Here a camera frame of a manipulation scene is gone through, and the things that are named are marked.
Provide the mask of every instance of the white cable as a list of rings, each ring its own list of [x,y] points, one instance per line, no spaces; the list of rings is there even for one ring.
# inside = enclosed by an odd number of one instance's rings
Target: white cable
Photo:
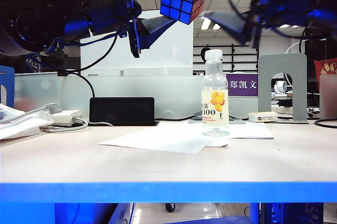
[[[286,50],[286,54],[288,54],[288,52],[290,51],[290,49],[292,48],[292,47],[294,47],[294,46],[296,46],[297,44],[299,44],[300,42],[297,42],[297,43],[295,43],[295,44],[293,44],[292,46],[290,46],[287,50]]]
[[[11,118],[11,119],[7,119],[7,120],[0,120],[0,124],[5,124],[5,123],[10,123],[11,121],[14,121],[14,120],[18,120],[18,119],[21,119],[22,117],[25,117],[26,115],[30,115],[32,113],[35,113],[35,112],[39,112],[41,110],[44,110],[46,108],[46,106],[43,106],[43,107],[40,107],[40,108],[36,108],[32,111],[29,111],[29,112],[26,112],[24,114],[21,114],[21,115],[18,115],[14,118]]]
[[[297,42],[297,43],[295,43],[295,44],[293,44],[292,46],[290,46],[287,50],[286,50],[286,54],[288,54],[288,52],[290,51],[290,49],[292,48],[292,47],[294,47],[294,46],[296,46],[297,44],[299,44],[300,42]],[[285,76],[285,79],[286,79],[286,81],[289,83],[289,85],[291,86],[291,87],[293,87],[293,85],[291,84],[291,82],[290,82],[290,80],[289,80],[289,78],[288,78],[288,74],[287,73],[284,73],[284,76]]]
[[[72,132],[84,129],[88,126],[88,122],[82,118],[76,117],[75,120],[80,121],[83,125],[74,128],[66,128],[66,127],[54,127],[54,126],[45,126],[41,127],[43,131],[47,133],[61,133],[61,132]]]
[[[92,123],[91,121],[89,121],[89,125],[99,125],[99,124],[102,124],[102,125],[107,125],[107,126],[113,126],[112,124],[110,123],[106,123],[106,122],[99,122],[99,123]]]

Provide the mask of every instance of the blue table edge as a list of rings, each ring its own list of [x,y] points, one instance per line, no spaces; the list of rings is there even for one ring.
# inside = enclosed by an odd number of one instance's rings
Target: blue table edge
[[[337,202],[337,181],[0,183],[0,202]]]

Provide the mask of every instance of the clear water bottle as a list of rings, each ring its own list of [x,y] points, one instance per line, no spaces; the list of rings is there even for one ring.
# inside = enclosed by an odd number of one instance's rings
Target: clear water bottle
[[[206,136],[227,136],[229,126],[228,81],[222,72],[222,51],[205,53],[206,74],[202,80],[202,122]]]

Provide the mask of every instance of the paper sheet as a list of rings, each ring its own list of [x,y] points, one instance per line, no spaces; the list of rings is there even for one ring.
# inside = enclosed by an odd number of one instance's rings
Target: paper sheet
[[[200,124],[165,123],[100,143],[138,149],[197,154],[212,141],[202,134]]]
[[[230,124],[228,131],[229,135],[227,137],[208,137],[202,134],[202,123],[160,122],[156,127],[114,138],[100,144],[197,154],[204,147],[227,145],[228,138],[273,138],[264,123],[247,121],[246,124]]]
[[[264,123],[230,124],[229,138],[272,139],[274,136]]]
[[[12,117],[24,112],[2,105],[2,111],[10,113]],[[39,127],[50,125],[54,122],[46,111],[39,111],[27,115],[10,123],[0,124],[0,140],[39,134]]]

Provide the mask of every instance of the desk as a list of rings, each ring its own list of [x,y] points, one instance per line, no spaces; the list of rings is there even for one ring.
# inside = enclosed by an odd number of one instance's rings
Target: desk
[[[1,201],[337,201],[336,131],[267,126],[275,139],[230,139],[197,155],[97,144],[142,127],[2,140]]]

